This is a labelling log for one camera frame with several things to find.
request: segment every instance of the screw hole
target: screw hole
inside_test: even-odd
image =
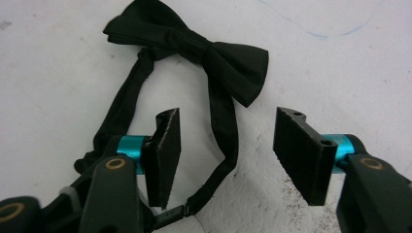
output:
[[[323,144],[324,146],[332,146],[333,142],[330,140],[321,140],[321,144]]]
[[[99,233],[116,233],[118,228],[114,225],[108,225],[100,229]]]
[[[110,166],[118,166],[119,164],[121,164],[121,161],[115,160],[115,161],[110,163]]]

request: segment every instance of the gold ring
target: gold ring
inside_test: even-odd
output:
[[[364,166],[371,169],[381,170],[384,168],[384,165],[381,162],[373,158],[363,158],[360,160],[360,162],[363,163]]]
[[[106,168],[110,170],[119,169],[120,167],[124,166],[126,161],[122,158],[114,158],[106,163]]]
[[[1,216],[3,212],[6,212],[12,208],[15,208],[15,209],[11,213],[7,214],[6,216]],[[18,216],[23,210],[24,210],[24,204],[20,202],[11,203],[9,205],[6,205],[0,208],[0,222],[5,222],[5,221],[15,218],[15,216]]]

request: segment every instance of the black plastic part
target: black plastic part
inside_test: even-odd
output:
[[[43,209],[43,215],[46,224],[51,224],[73,213],[72,203],[67,195],[60,194],[46,208]]]
[[[175,221],[178,221],[184,217],[185,206],[178,206],[170,211],[167,211],[163,214],[156,216],[154,229],[157,230],[163,226],[172,224]]]
[[[1,233],[40,233],[45,221],[39,202],[33,197],[15,197],[0,202]]]
[[[80,220],[83,215],[83,211],[77,211],[70,214],[61,220],[48,224],[47,233],[74,233],[79,232]]]
[[[382,167],[368,166],[365,159]],[[368,154],[349,156],[348,160],[336,211],[341,231],[411,233],[412,188],[405,178],[389,163]]]
[[[123,155],[97,164],[81,220],[81,233],[143,233],[135,173],[134,161]]]
[[[165,209],[179,163],[181,147],[179,109],[156,116],[157,130],[142,147],[149,205]]]
[[[278,108],[273,150],[310,206],[325,204],[337,145],[324,139],[300,112]]]
[[[101,156],[96,162],[94,162],[90,167],[88,167],[87,170],[85,170],[81,174],[81,176],[79,178],[77,178],[71,184],[71,186],[76,188],[76,190],[78,192],[82,207],[86,203],[86,199],[87,199],[88,192],[89,192],[89,189],[90,189],[90,184],[91,184],[91,180],[93,178],[95,167],[102,160],[104,160],[108,157],[113,157],[113,156],[118,155],[117,151],[118,151],[118,145],[119,145],[120,139],[121,139],[121,136],[112,137],[112,139],[110,139],[109,143],[107,144],[107,146],[105,148],[103,156]]]

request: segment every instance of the white surface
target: white surface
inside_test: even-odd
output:
[[[0,199],[46,206],[78,177],[92,138],[138,48],[101,32],[128,1],[4,0],[0,8]],[[343,177],[325,207],[309,208],[272,151],[276,107],[296,109],[321,133],[352,133],[412,179],[412,2],[230,0],[166,2],[211,41],[269,50],[266,84],[236,103],[236,172],[197,215],[158,232],[339,232]],[[221,161],[210,128],[206,75],[176,55],[143,86],[130,134],[181,108],[183,151],[170,207],[186,202]]]

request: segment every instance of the bow tie strap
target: bow tie strap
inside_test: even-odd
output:
[[[206,73],[245,107],[258,97],[265,81],[267,50],[209,42],[157,0],[134,1],[108,23],[104,33],[113,43],[173,50],[202,64]]]
[[[139,59],[121,86],[102,125],[94,136],[94,151],[78,159],[75,169],[83,173],[103,154],[109,140],[117,135],[126,135],[133,119],[140,89],[153,71],[155,61],[173,54],[170,50],[142,49]],[[212,130],[224,161],[213,171],[210,178],[186,203],[185,216],[195,215],[212,198],[224,178],[235,168],[238,157],[238,131],[232,98],[226,89],[209,77],[209,100]]]

